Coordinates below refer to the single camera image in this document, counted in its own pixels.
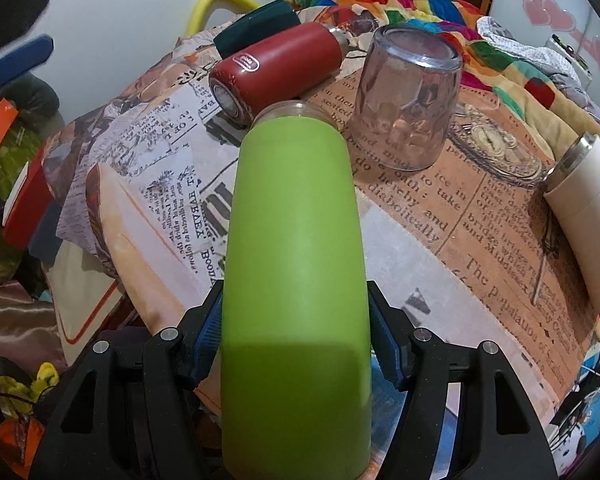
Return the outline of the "dark green cup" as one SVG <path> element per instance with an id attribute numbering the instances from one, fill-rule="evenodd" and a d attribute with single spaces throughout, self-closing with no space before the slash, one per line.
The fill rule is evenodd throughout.
<path id="1" fill-rule="evenodd" d="M 213 42 L 220 57 L 228 58 L 246 47 L 299 24 L 300 18 L 290 3 L 274 0 L 234 21 L 220 32 Z"/>

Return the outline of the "clear glass cup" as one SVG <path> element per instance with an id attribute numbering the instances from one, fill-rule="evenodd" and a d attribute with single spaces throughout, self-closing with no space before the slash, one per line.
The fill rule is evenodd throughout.
<path id="1" fill-rule="evenodd" d="M 349 131 L 382 166 L 414 172 L 440 156 L 463 58 L 448 40 L 406 25 L 379 27 L 362 68 Z"/>

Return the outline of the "white checkered cloth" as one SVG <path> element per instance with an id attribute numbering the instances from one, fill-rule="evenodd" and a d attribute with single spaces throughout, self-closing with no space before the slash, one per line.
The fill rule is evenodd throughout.
<path id="1" fill-rule="evenodd" d="M 586 110 L 600 124 L 600 107 L 585 91 L 578 74 L 561 54 L 548 47 L 533 47 L 516 41 L 504 26 L 490 16 L 478 18 L 476 26 L 478 34 L 490 46 L 533 65 L 550 78 L 564 96 Z"/>

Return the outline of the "white thermos bottle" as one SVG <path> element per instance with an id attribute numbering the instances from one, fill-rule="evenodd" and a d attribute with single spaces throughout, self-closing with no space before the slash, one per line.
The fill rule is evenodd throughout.
<path id="1" fill-rule="evenodd" d="M 583 133 L 547 173 L 543 186 L 600 313 L 600 137 Z"/>

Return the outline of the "white cow plush toy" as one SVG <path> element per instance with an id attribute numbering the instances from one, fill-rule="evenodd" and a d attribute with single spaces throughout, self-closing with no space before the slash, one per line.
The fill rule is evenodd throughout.
<path id="1" fill-rule="evenodd" d="M 550 439 L 557 473 L 562 476 L 570 471 L 599 435 L 600 388 L 596 388 L 571 410 Z"/>

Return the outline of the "yellow padded bed rail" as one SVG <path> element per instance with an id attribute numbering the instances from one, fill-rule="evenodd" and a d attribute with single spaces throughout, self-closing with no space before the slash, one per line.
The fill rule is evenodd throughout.
<path id="1" fill-rule="evenodd" d="M 217 10 L 241 14 L 256 10 L 258 6 L 260 3 L 256 0 L 197 0 L 189 14 L 185 36 L 192 36 L 204 30 L 211 14 Z"/>

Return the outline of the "green thermos bottle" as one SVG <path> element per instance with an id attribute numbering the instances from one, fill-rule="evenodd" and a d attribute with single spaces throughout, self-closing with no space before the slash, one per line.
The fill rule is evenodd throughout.
<path id="1" fill-rule="evenodd" d="M 354 479 L 370 460 L 370 315 L 346 141 L 266 108 L 240 147 L 222 299 L 221 424 L 237 479 Z"/>

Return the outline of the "colourful patchwork blanket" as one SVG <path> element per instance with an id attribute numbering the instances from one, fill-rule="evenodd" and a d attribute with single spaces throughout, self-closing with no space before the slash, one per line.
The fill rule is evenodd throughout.
<path id="1" fill-rule="evenodd" d="M 362 51 L 384 25 L 406 25 L 448 40 L 463 58 L 462 84 L 493 96 L 527 128 L 538 148 L 559 158 L 582 133 L 600 124 L 526 61 L 490 46 L 477 32 L 482 16 L 464 0 L 285 0 L 301 21 L 342 25 Z"/>

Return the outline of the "newspaper print bed sheet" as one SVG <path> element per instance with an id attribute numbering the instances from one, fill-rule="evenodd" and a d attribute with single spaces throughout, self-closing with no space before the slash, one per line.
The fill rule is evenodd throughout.
<path id="1" fill-rule="evenodd" d="M 116 278 L 152 330 L 223 274 L 238 164 L 208 76 L 214 30 L 181 39 L 125 89 L 57 133 L 43 169 L 61 238 Z M 440 159 L 411 176 L 351 148 L 368 276 L 454 344 L 500 344 L 540 421 L 556 415 L 600 323 L 539 177 L 574 133 L 501 93 L 460 90 Z"/>

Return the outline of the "red thermos bottle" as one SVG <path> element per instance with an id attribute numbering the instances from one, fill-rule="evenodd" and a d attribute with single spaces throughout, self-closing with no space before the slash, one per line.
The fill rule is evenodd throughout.
<path id="1" fill-rule="evenodd" d="M 349 39 L 338 27 L 303 23 L 224 58 L 209 74 L 222 111 L 249 126 L 268 106 L 301 96 L 340 69 Z"/>

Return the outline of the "white small cabinet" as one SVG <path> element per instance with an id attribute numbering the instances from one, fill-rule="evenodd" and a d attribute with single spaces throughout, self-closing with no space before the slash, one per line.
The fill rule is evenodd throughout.
<path id="1" fill-rule="evenodd" d="M 573 49 L 569 44 L 565 44 L 560 38 L 553 34 L 546 40 L 545 45 L 558 52 L 562 55 L 572 66 L 573 70 L 577 73 L 581 86 L 584 90 L 588 90 L 590 86 L 593 76 L 591 71 L 588 69 L 588 64 L 586 64 L 584 58 Z"/>

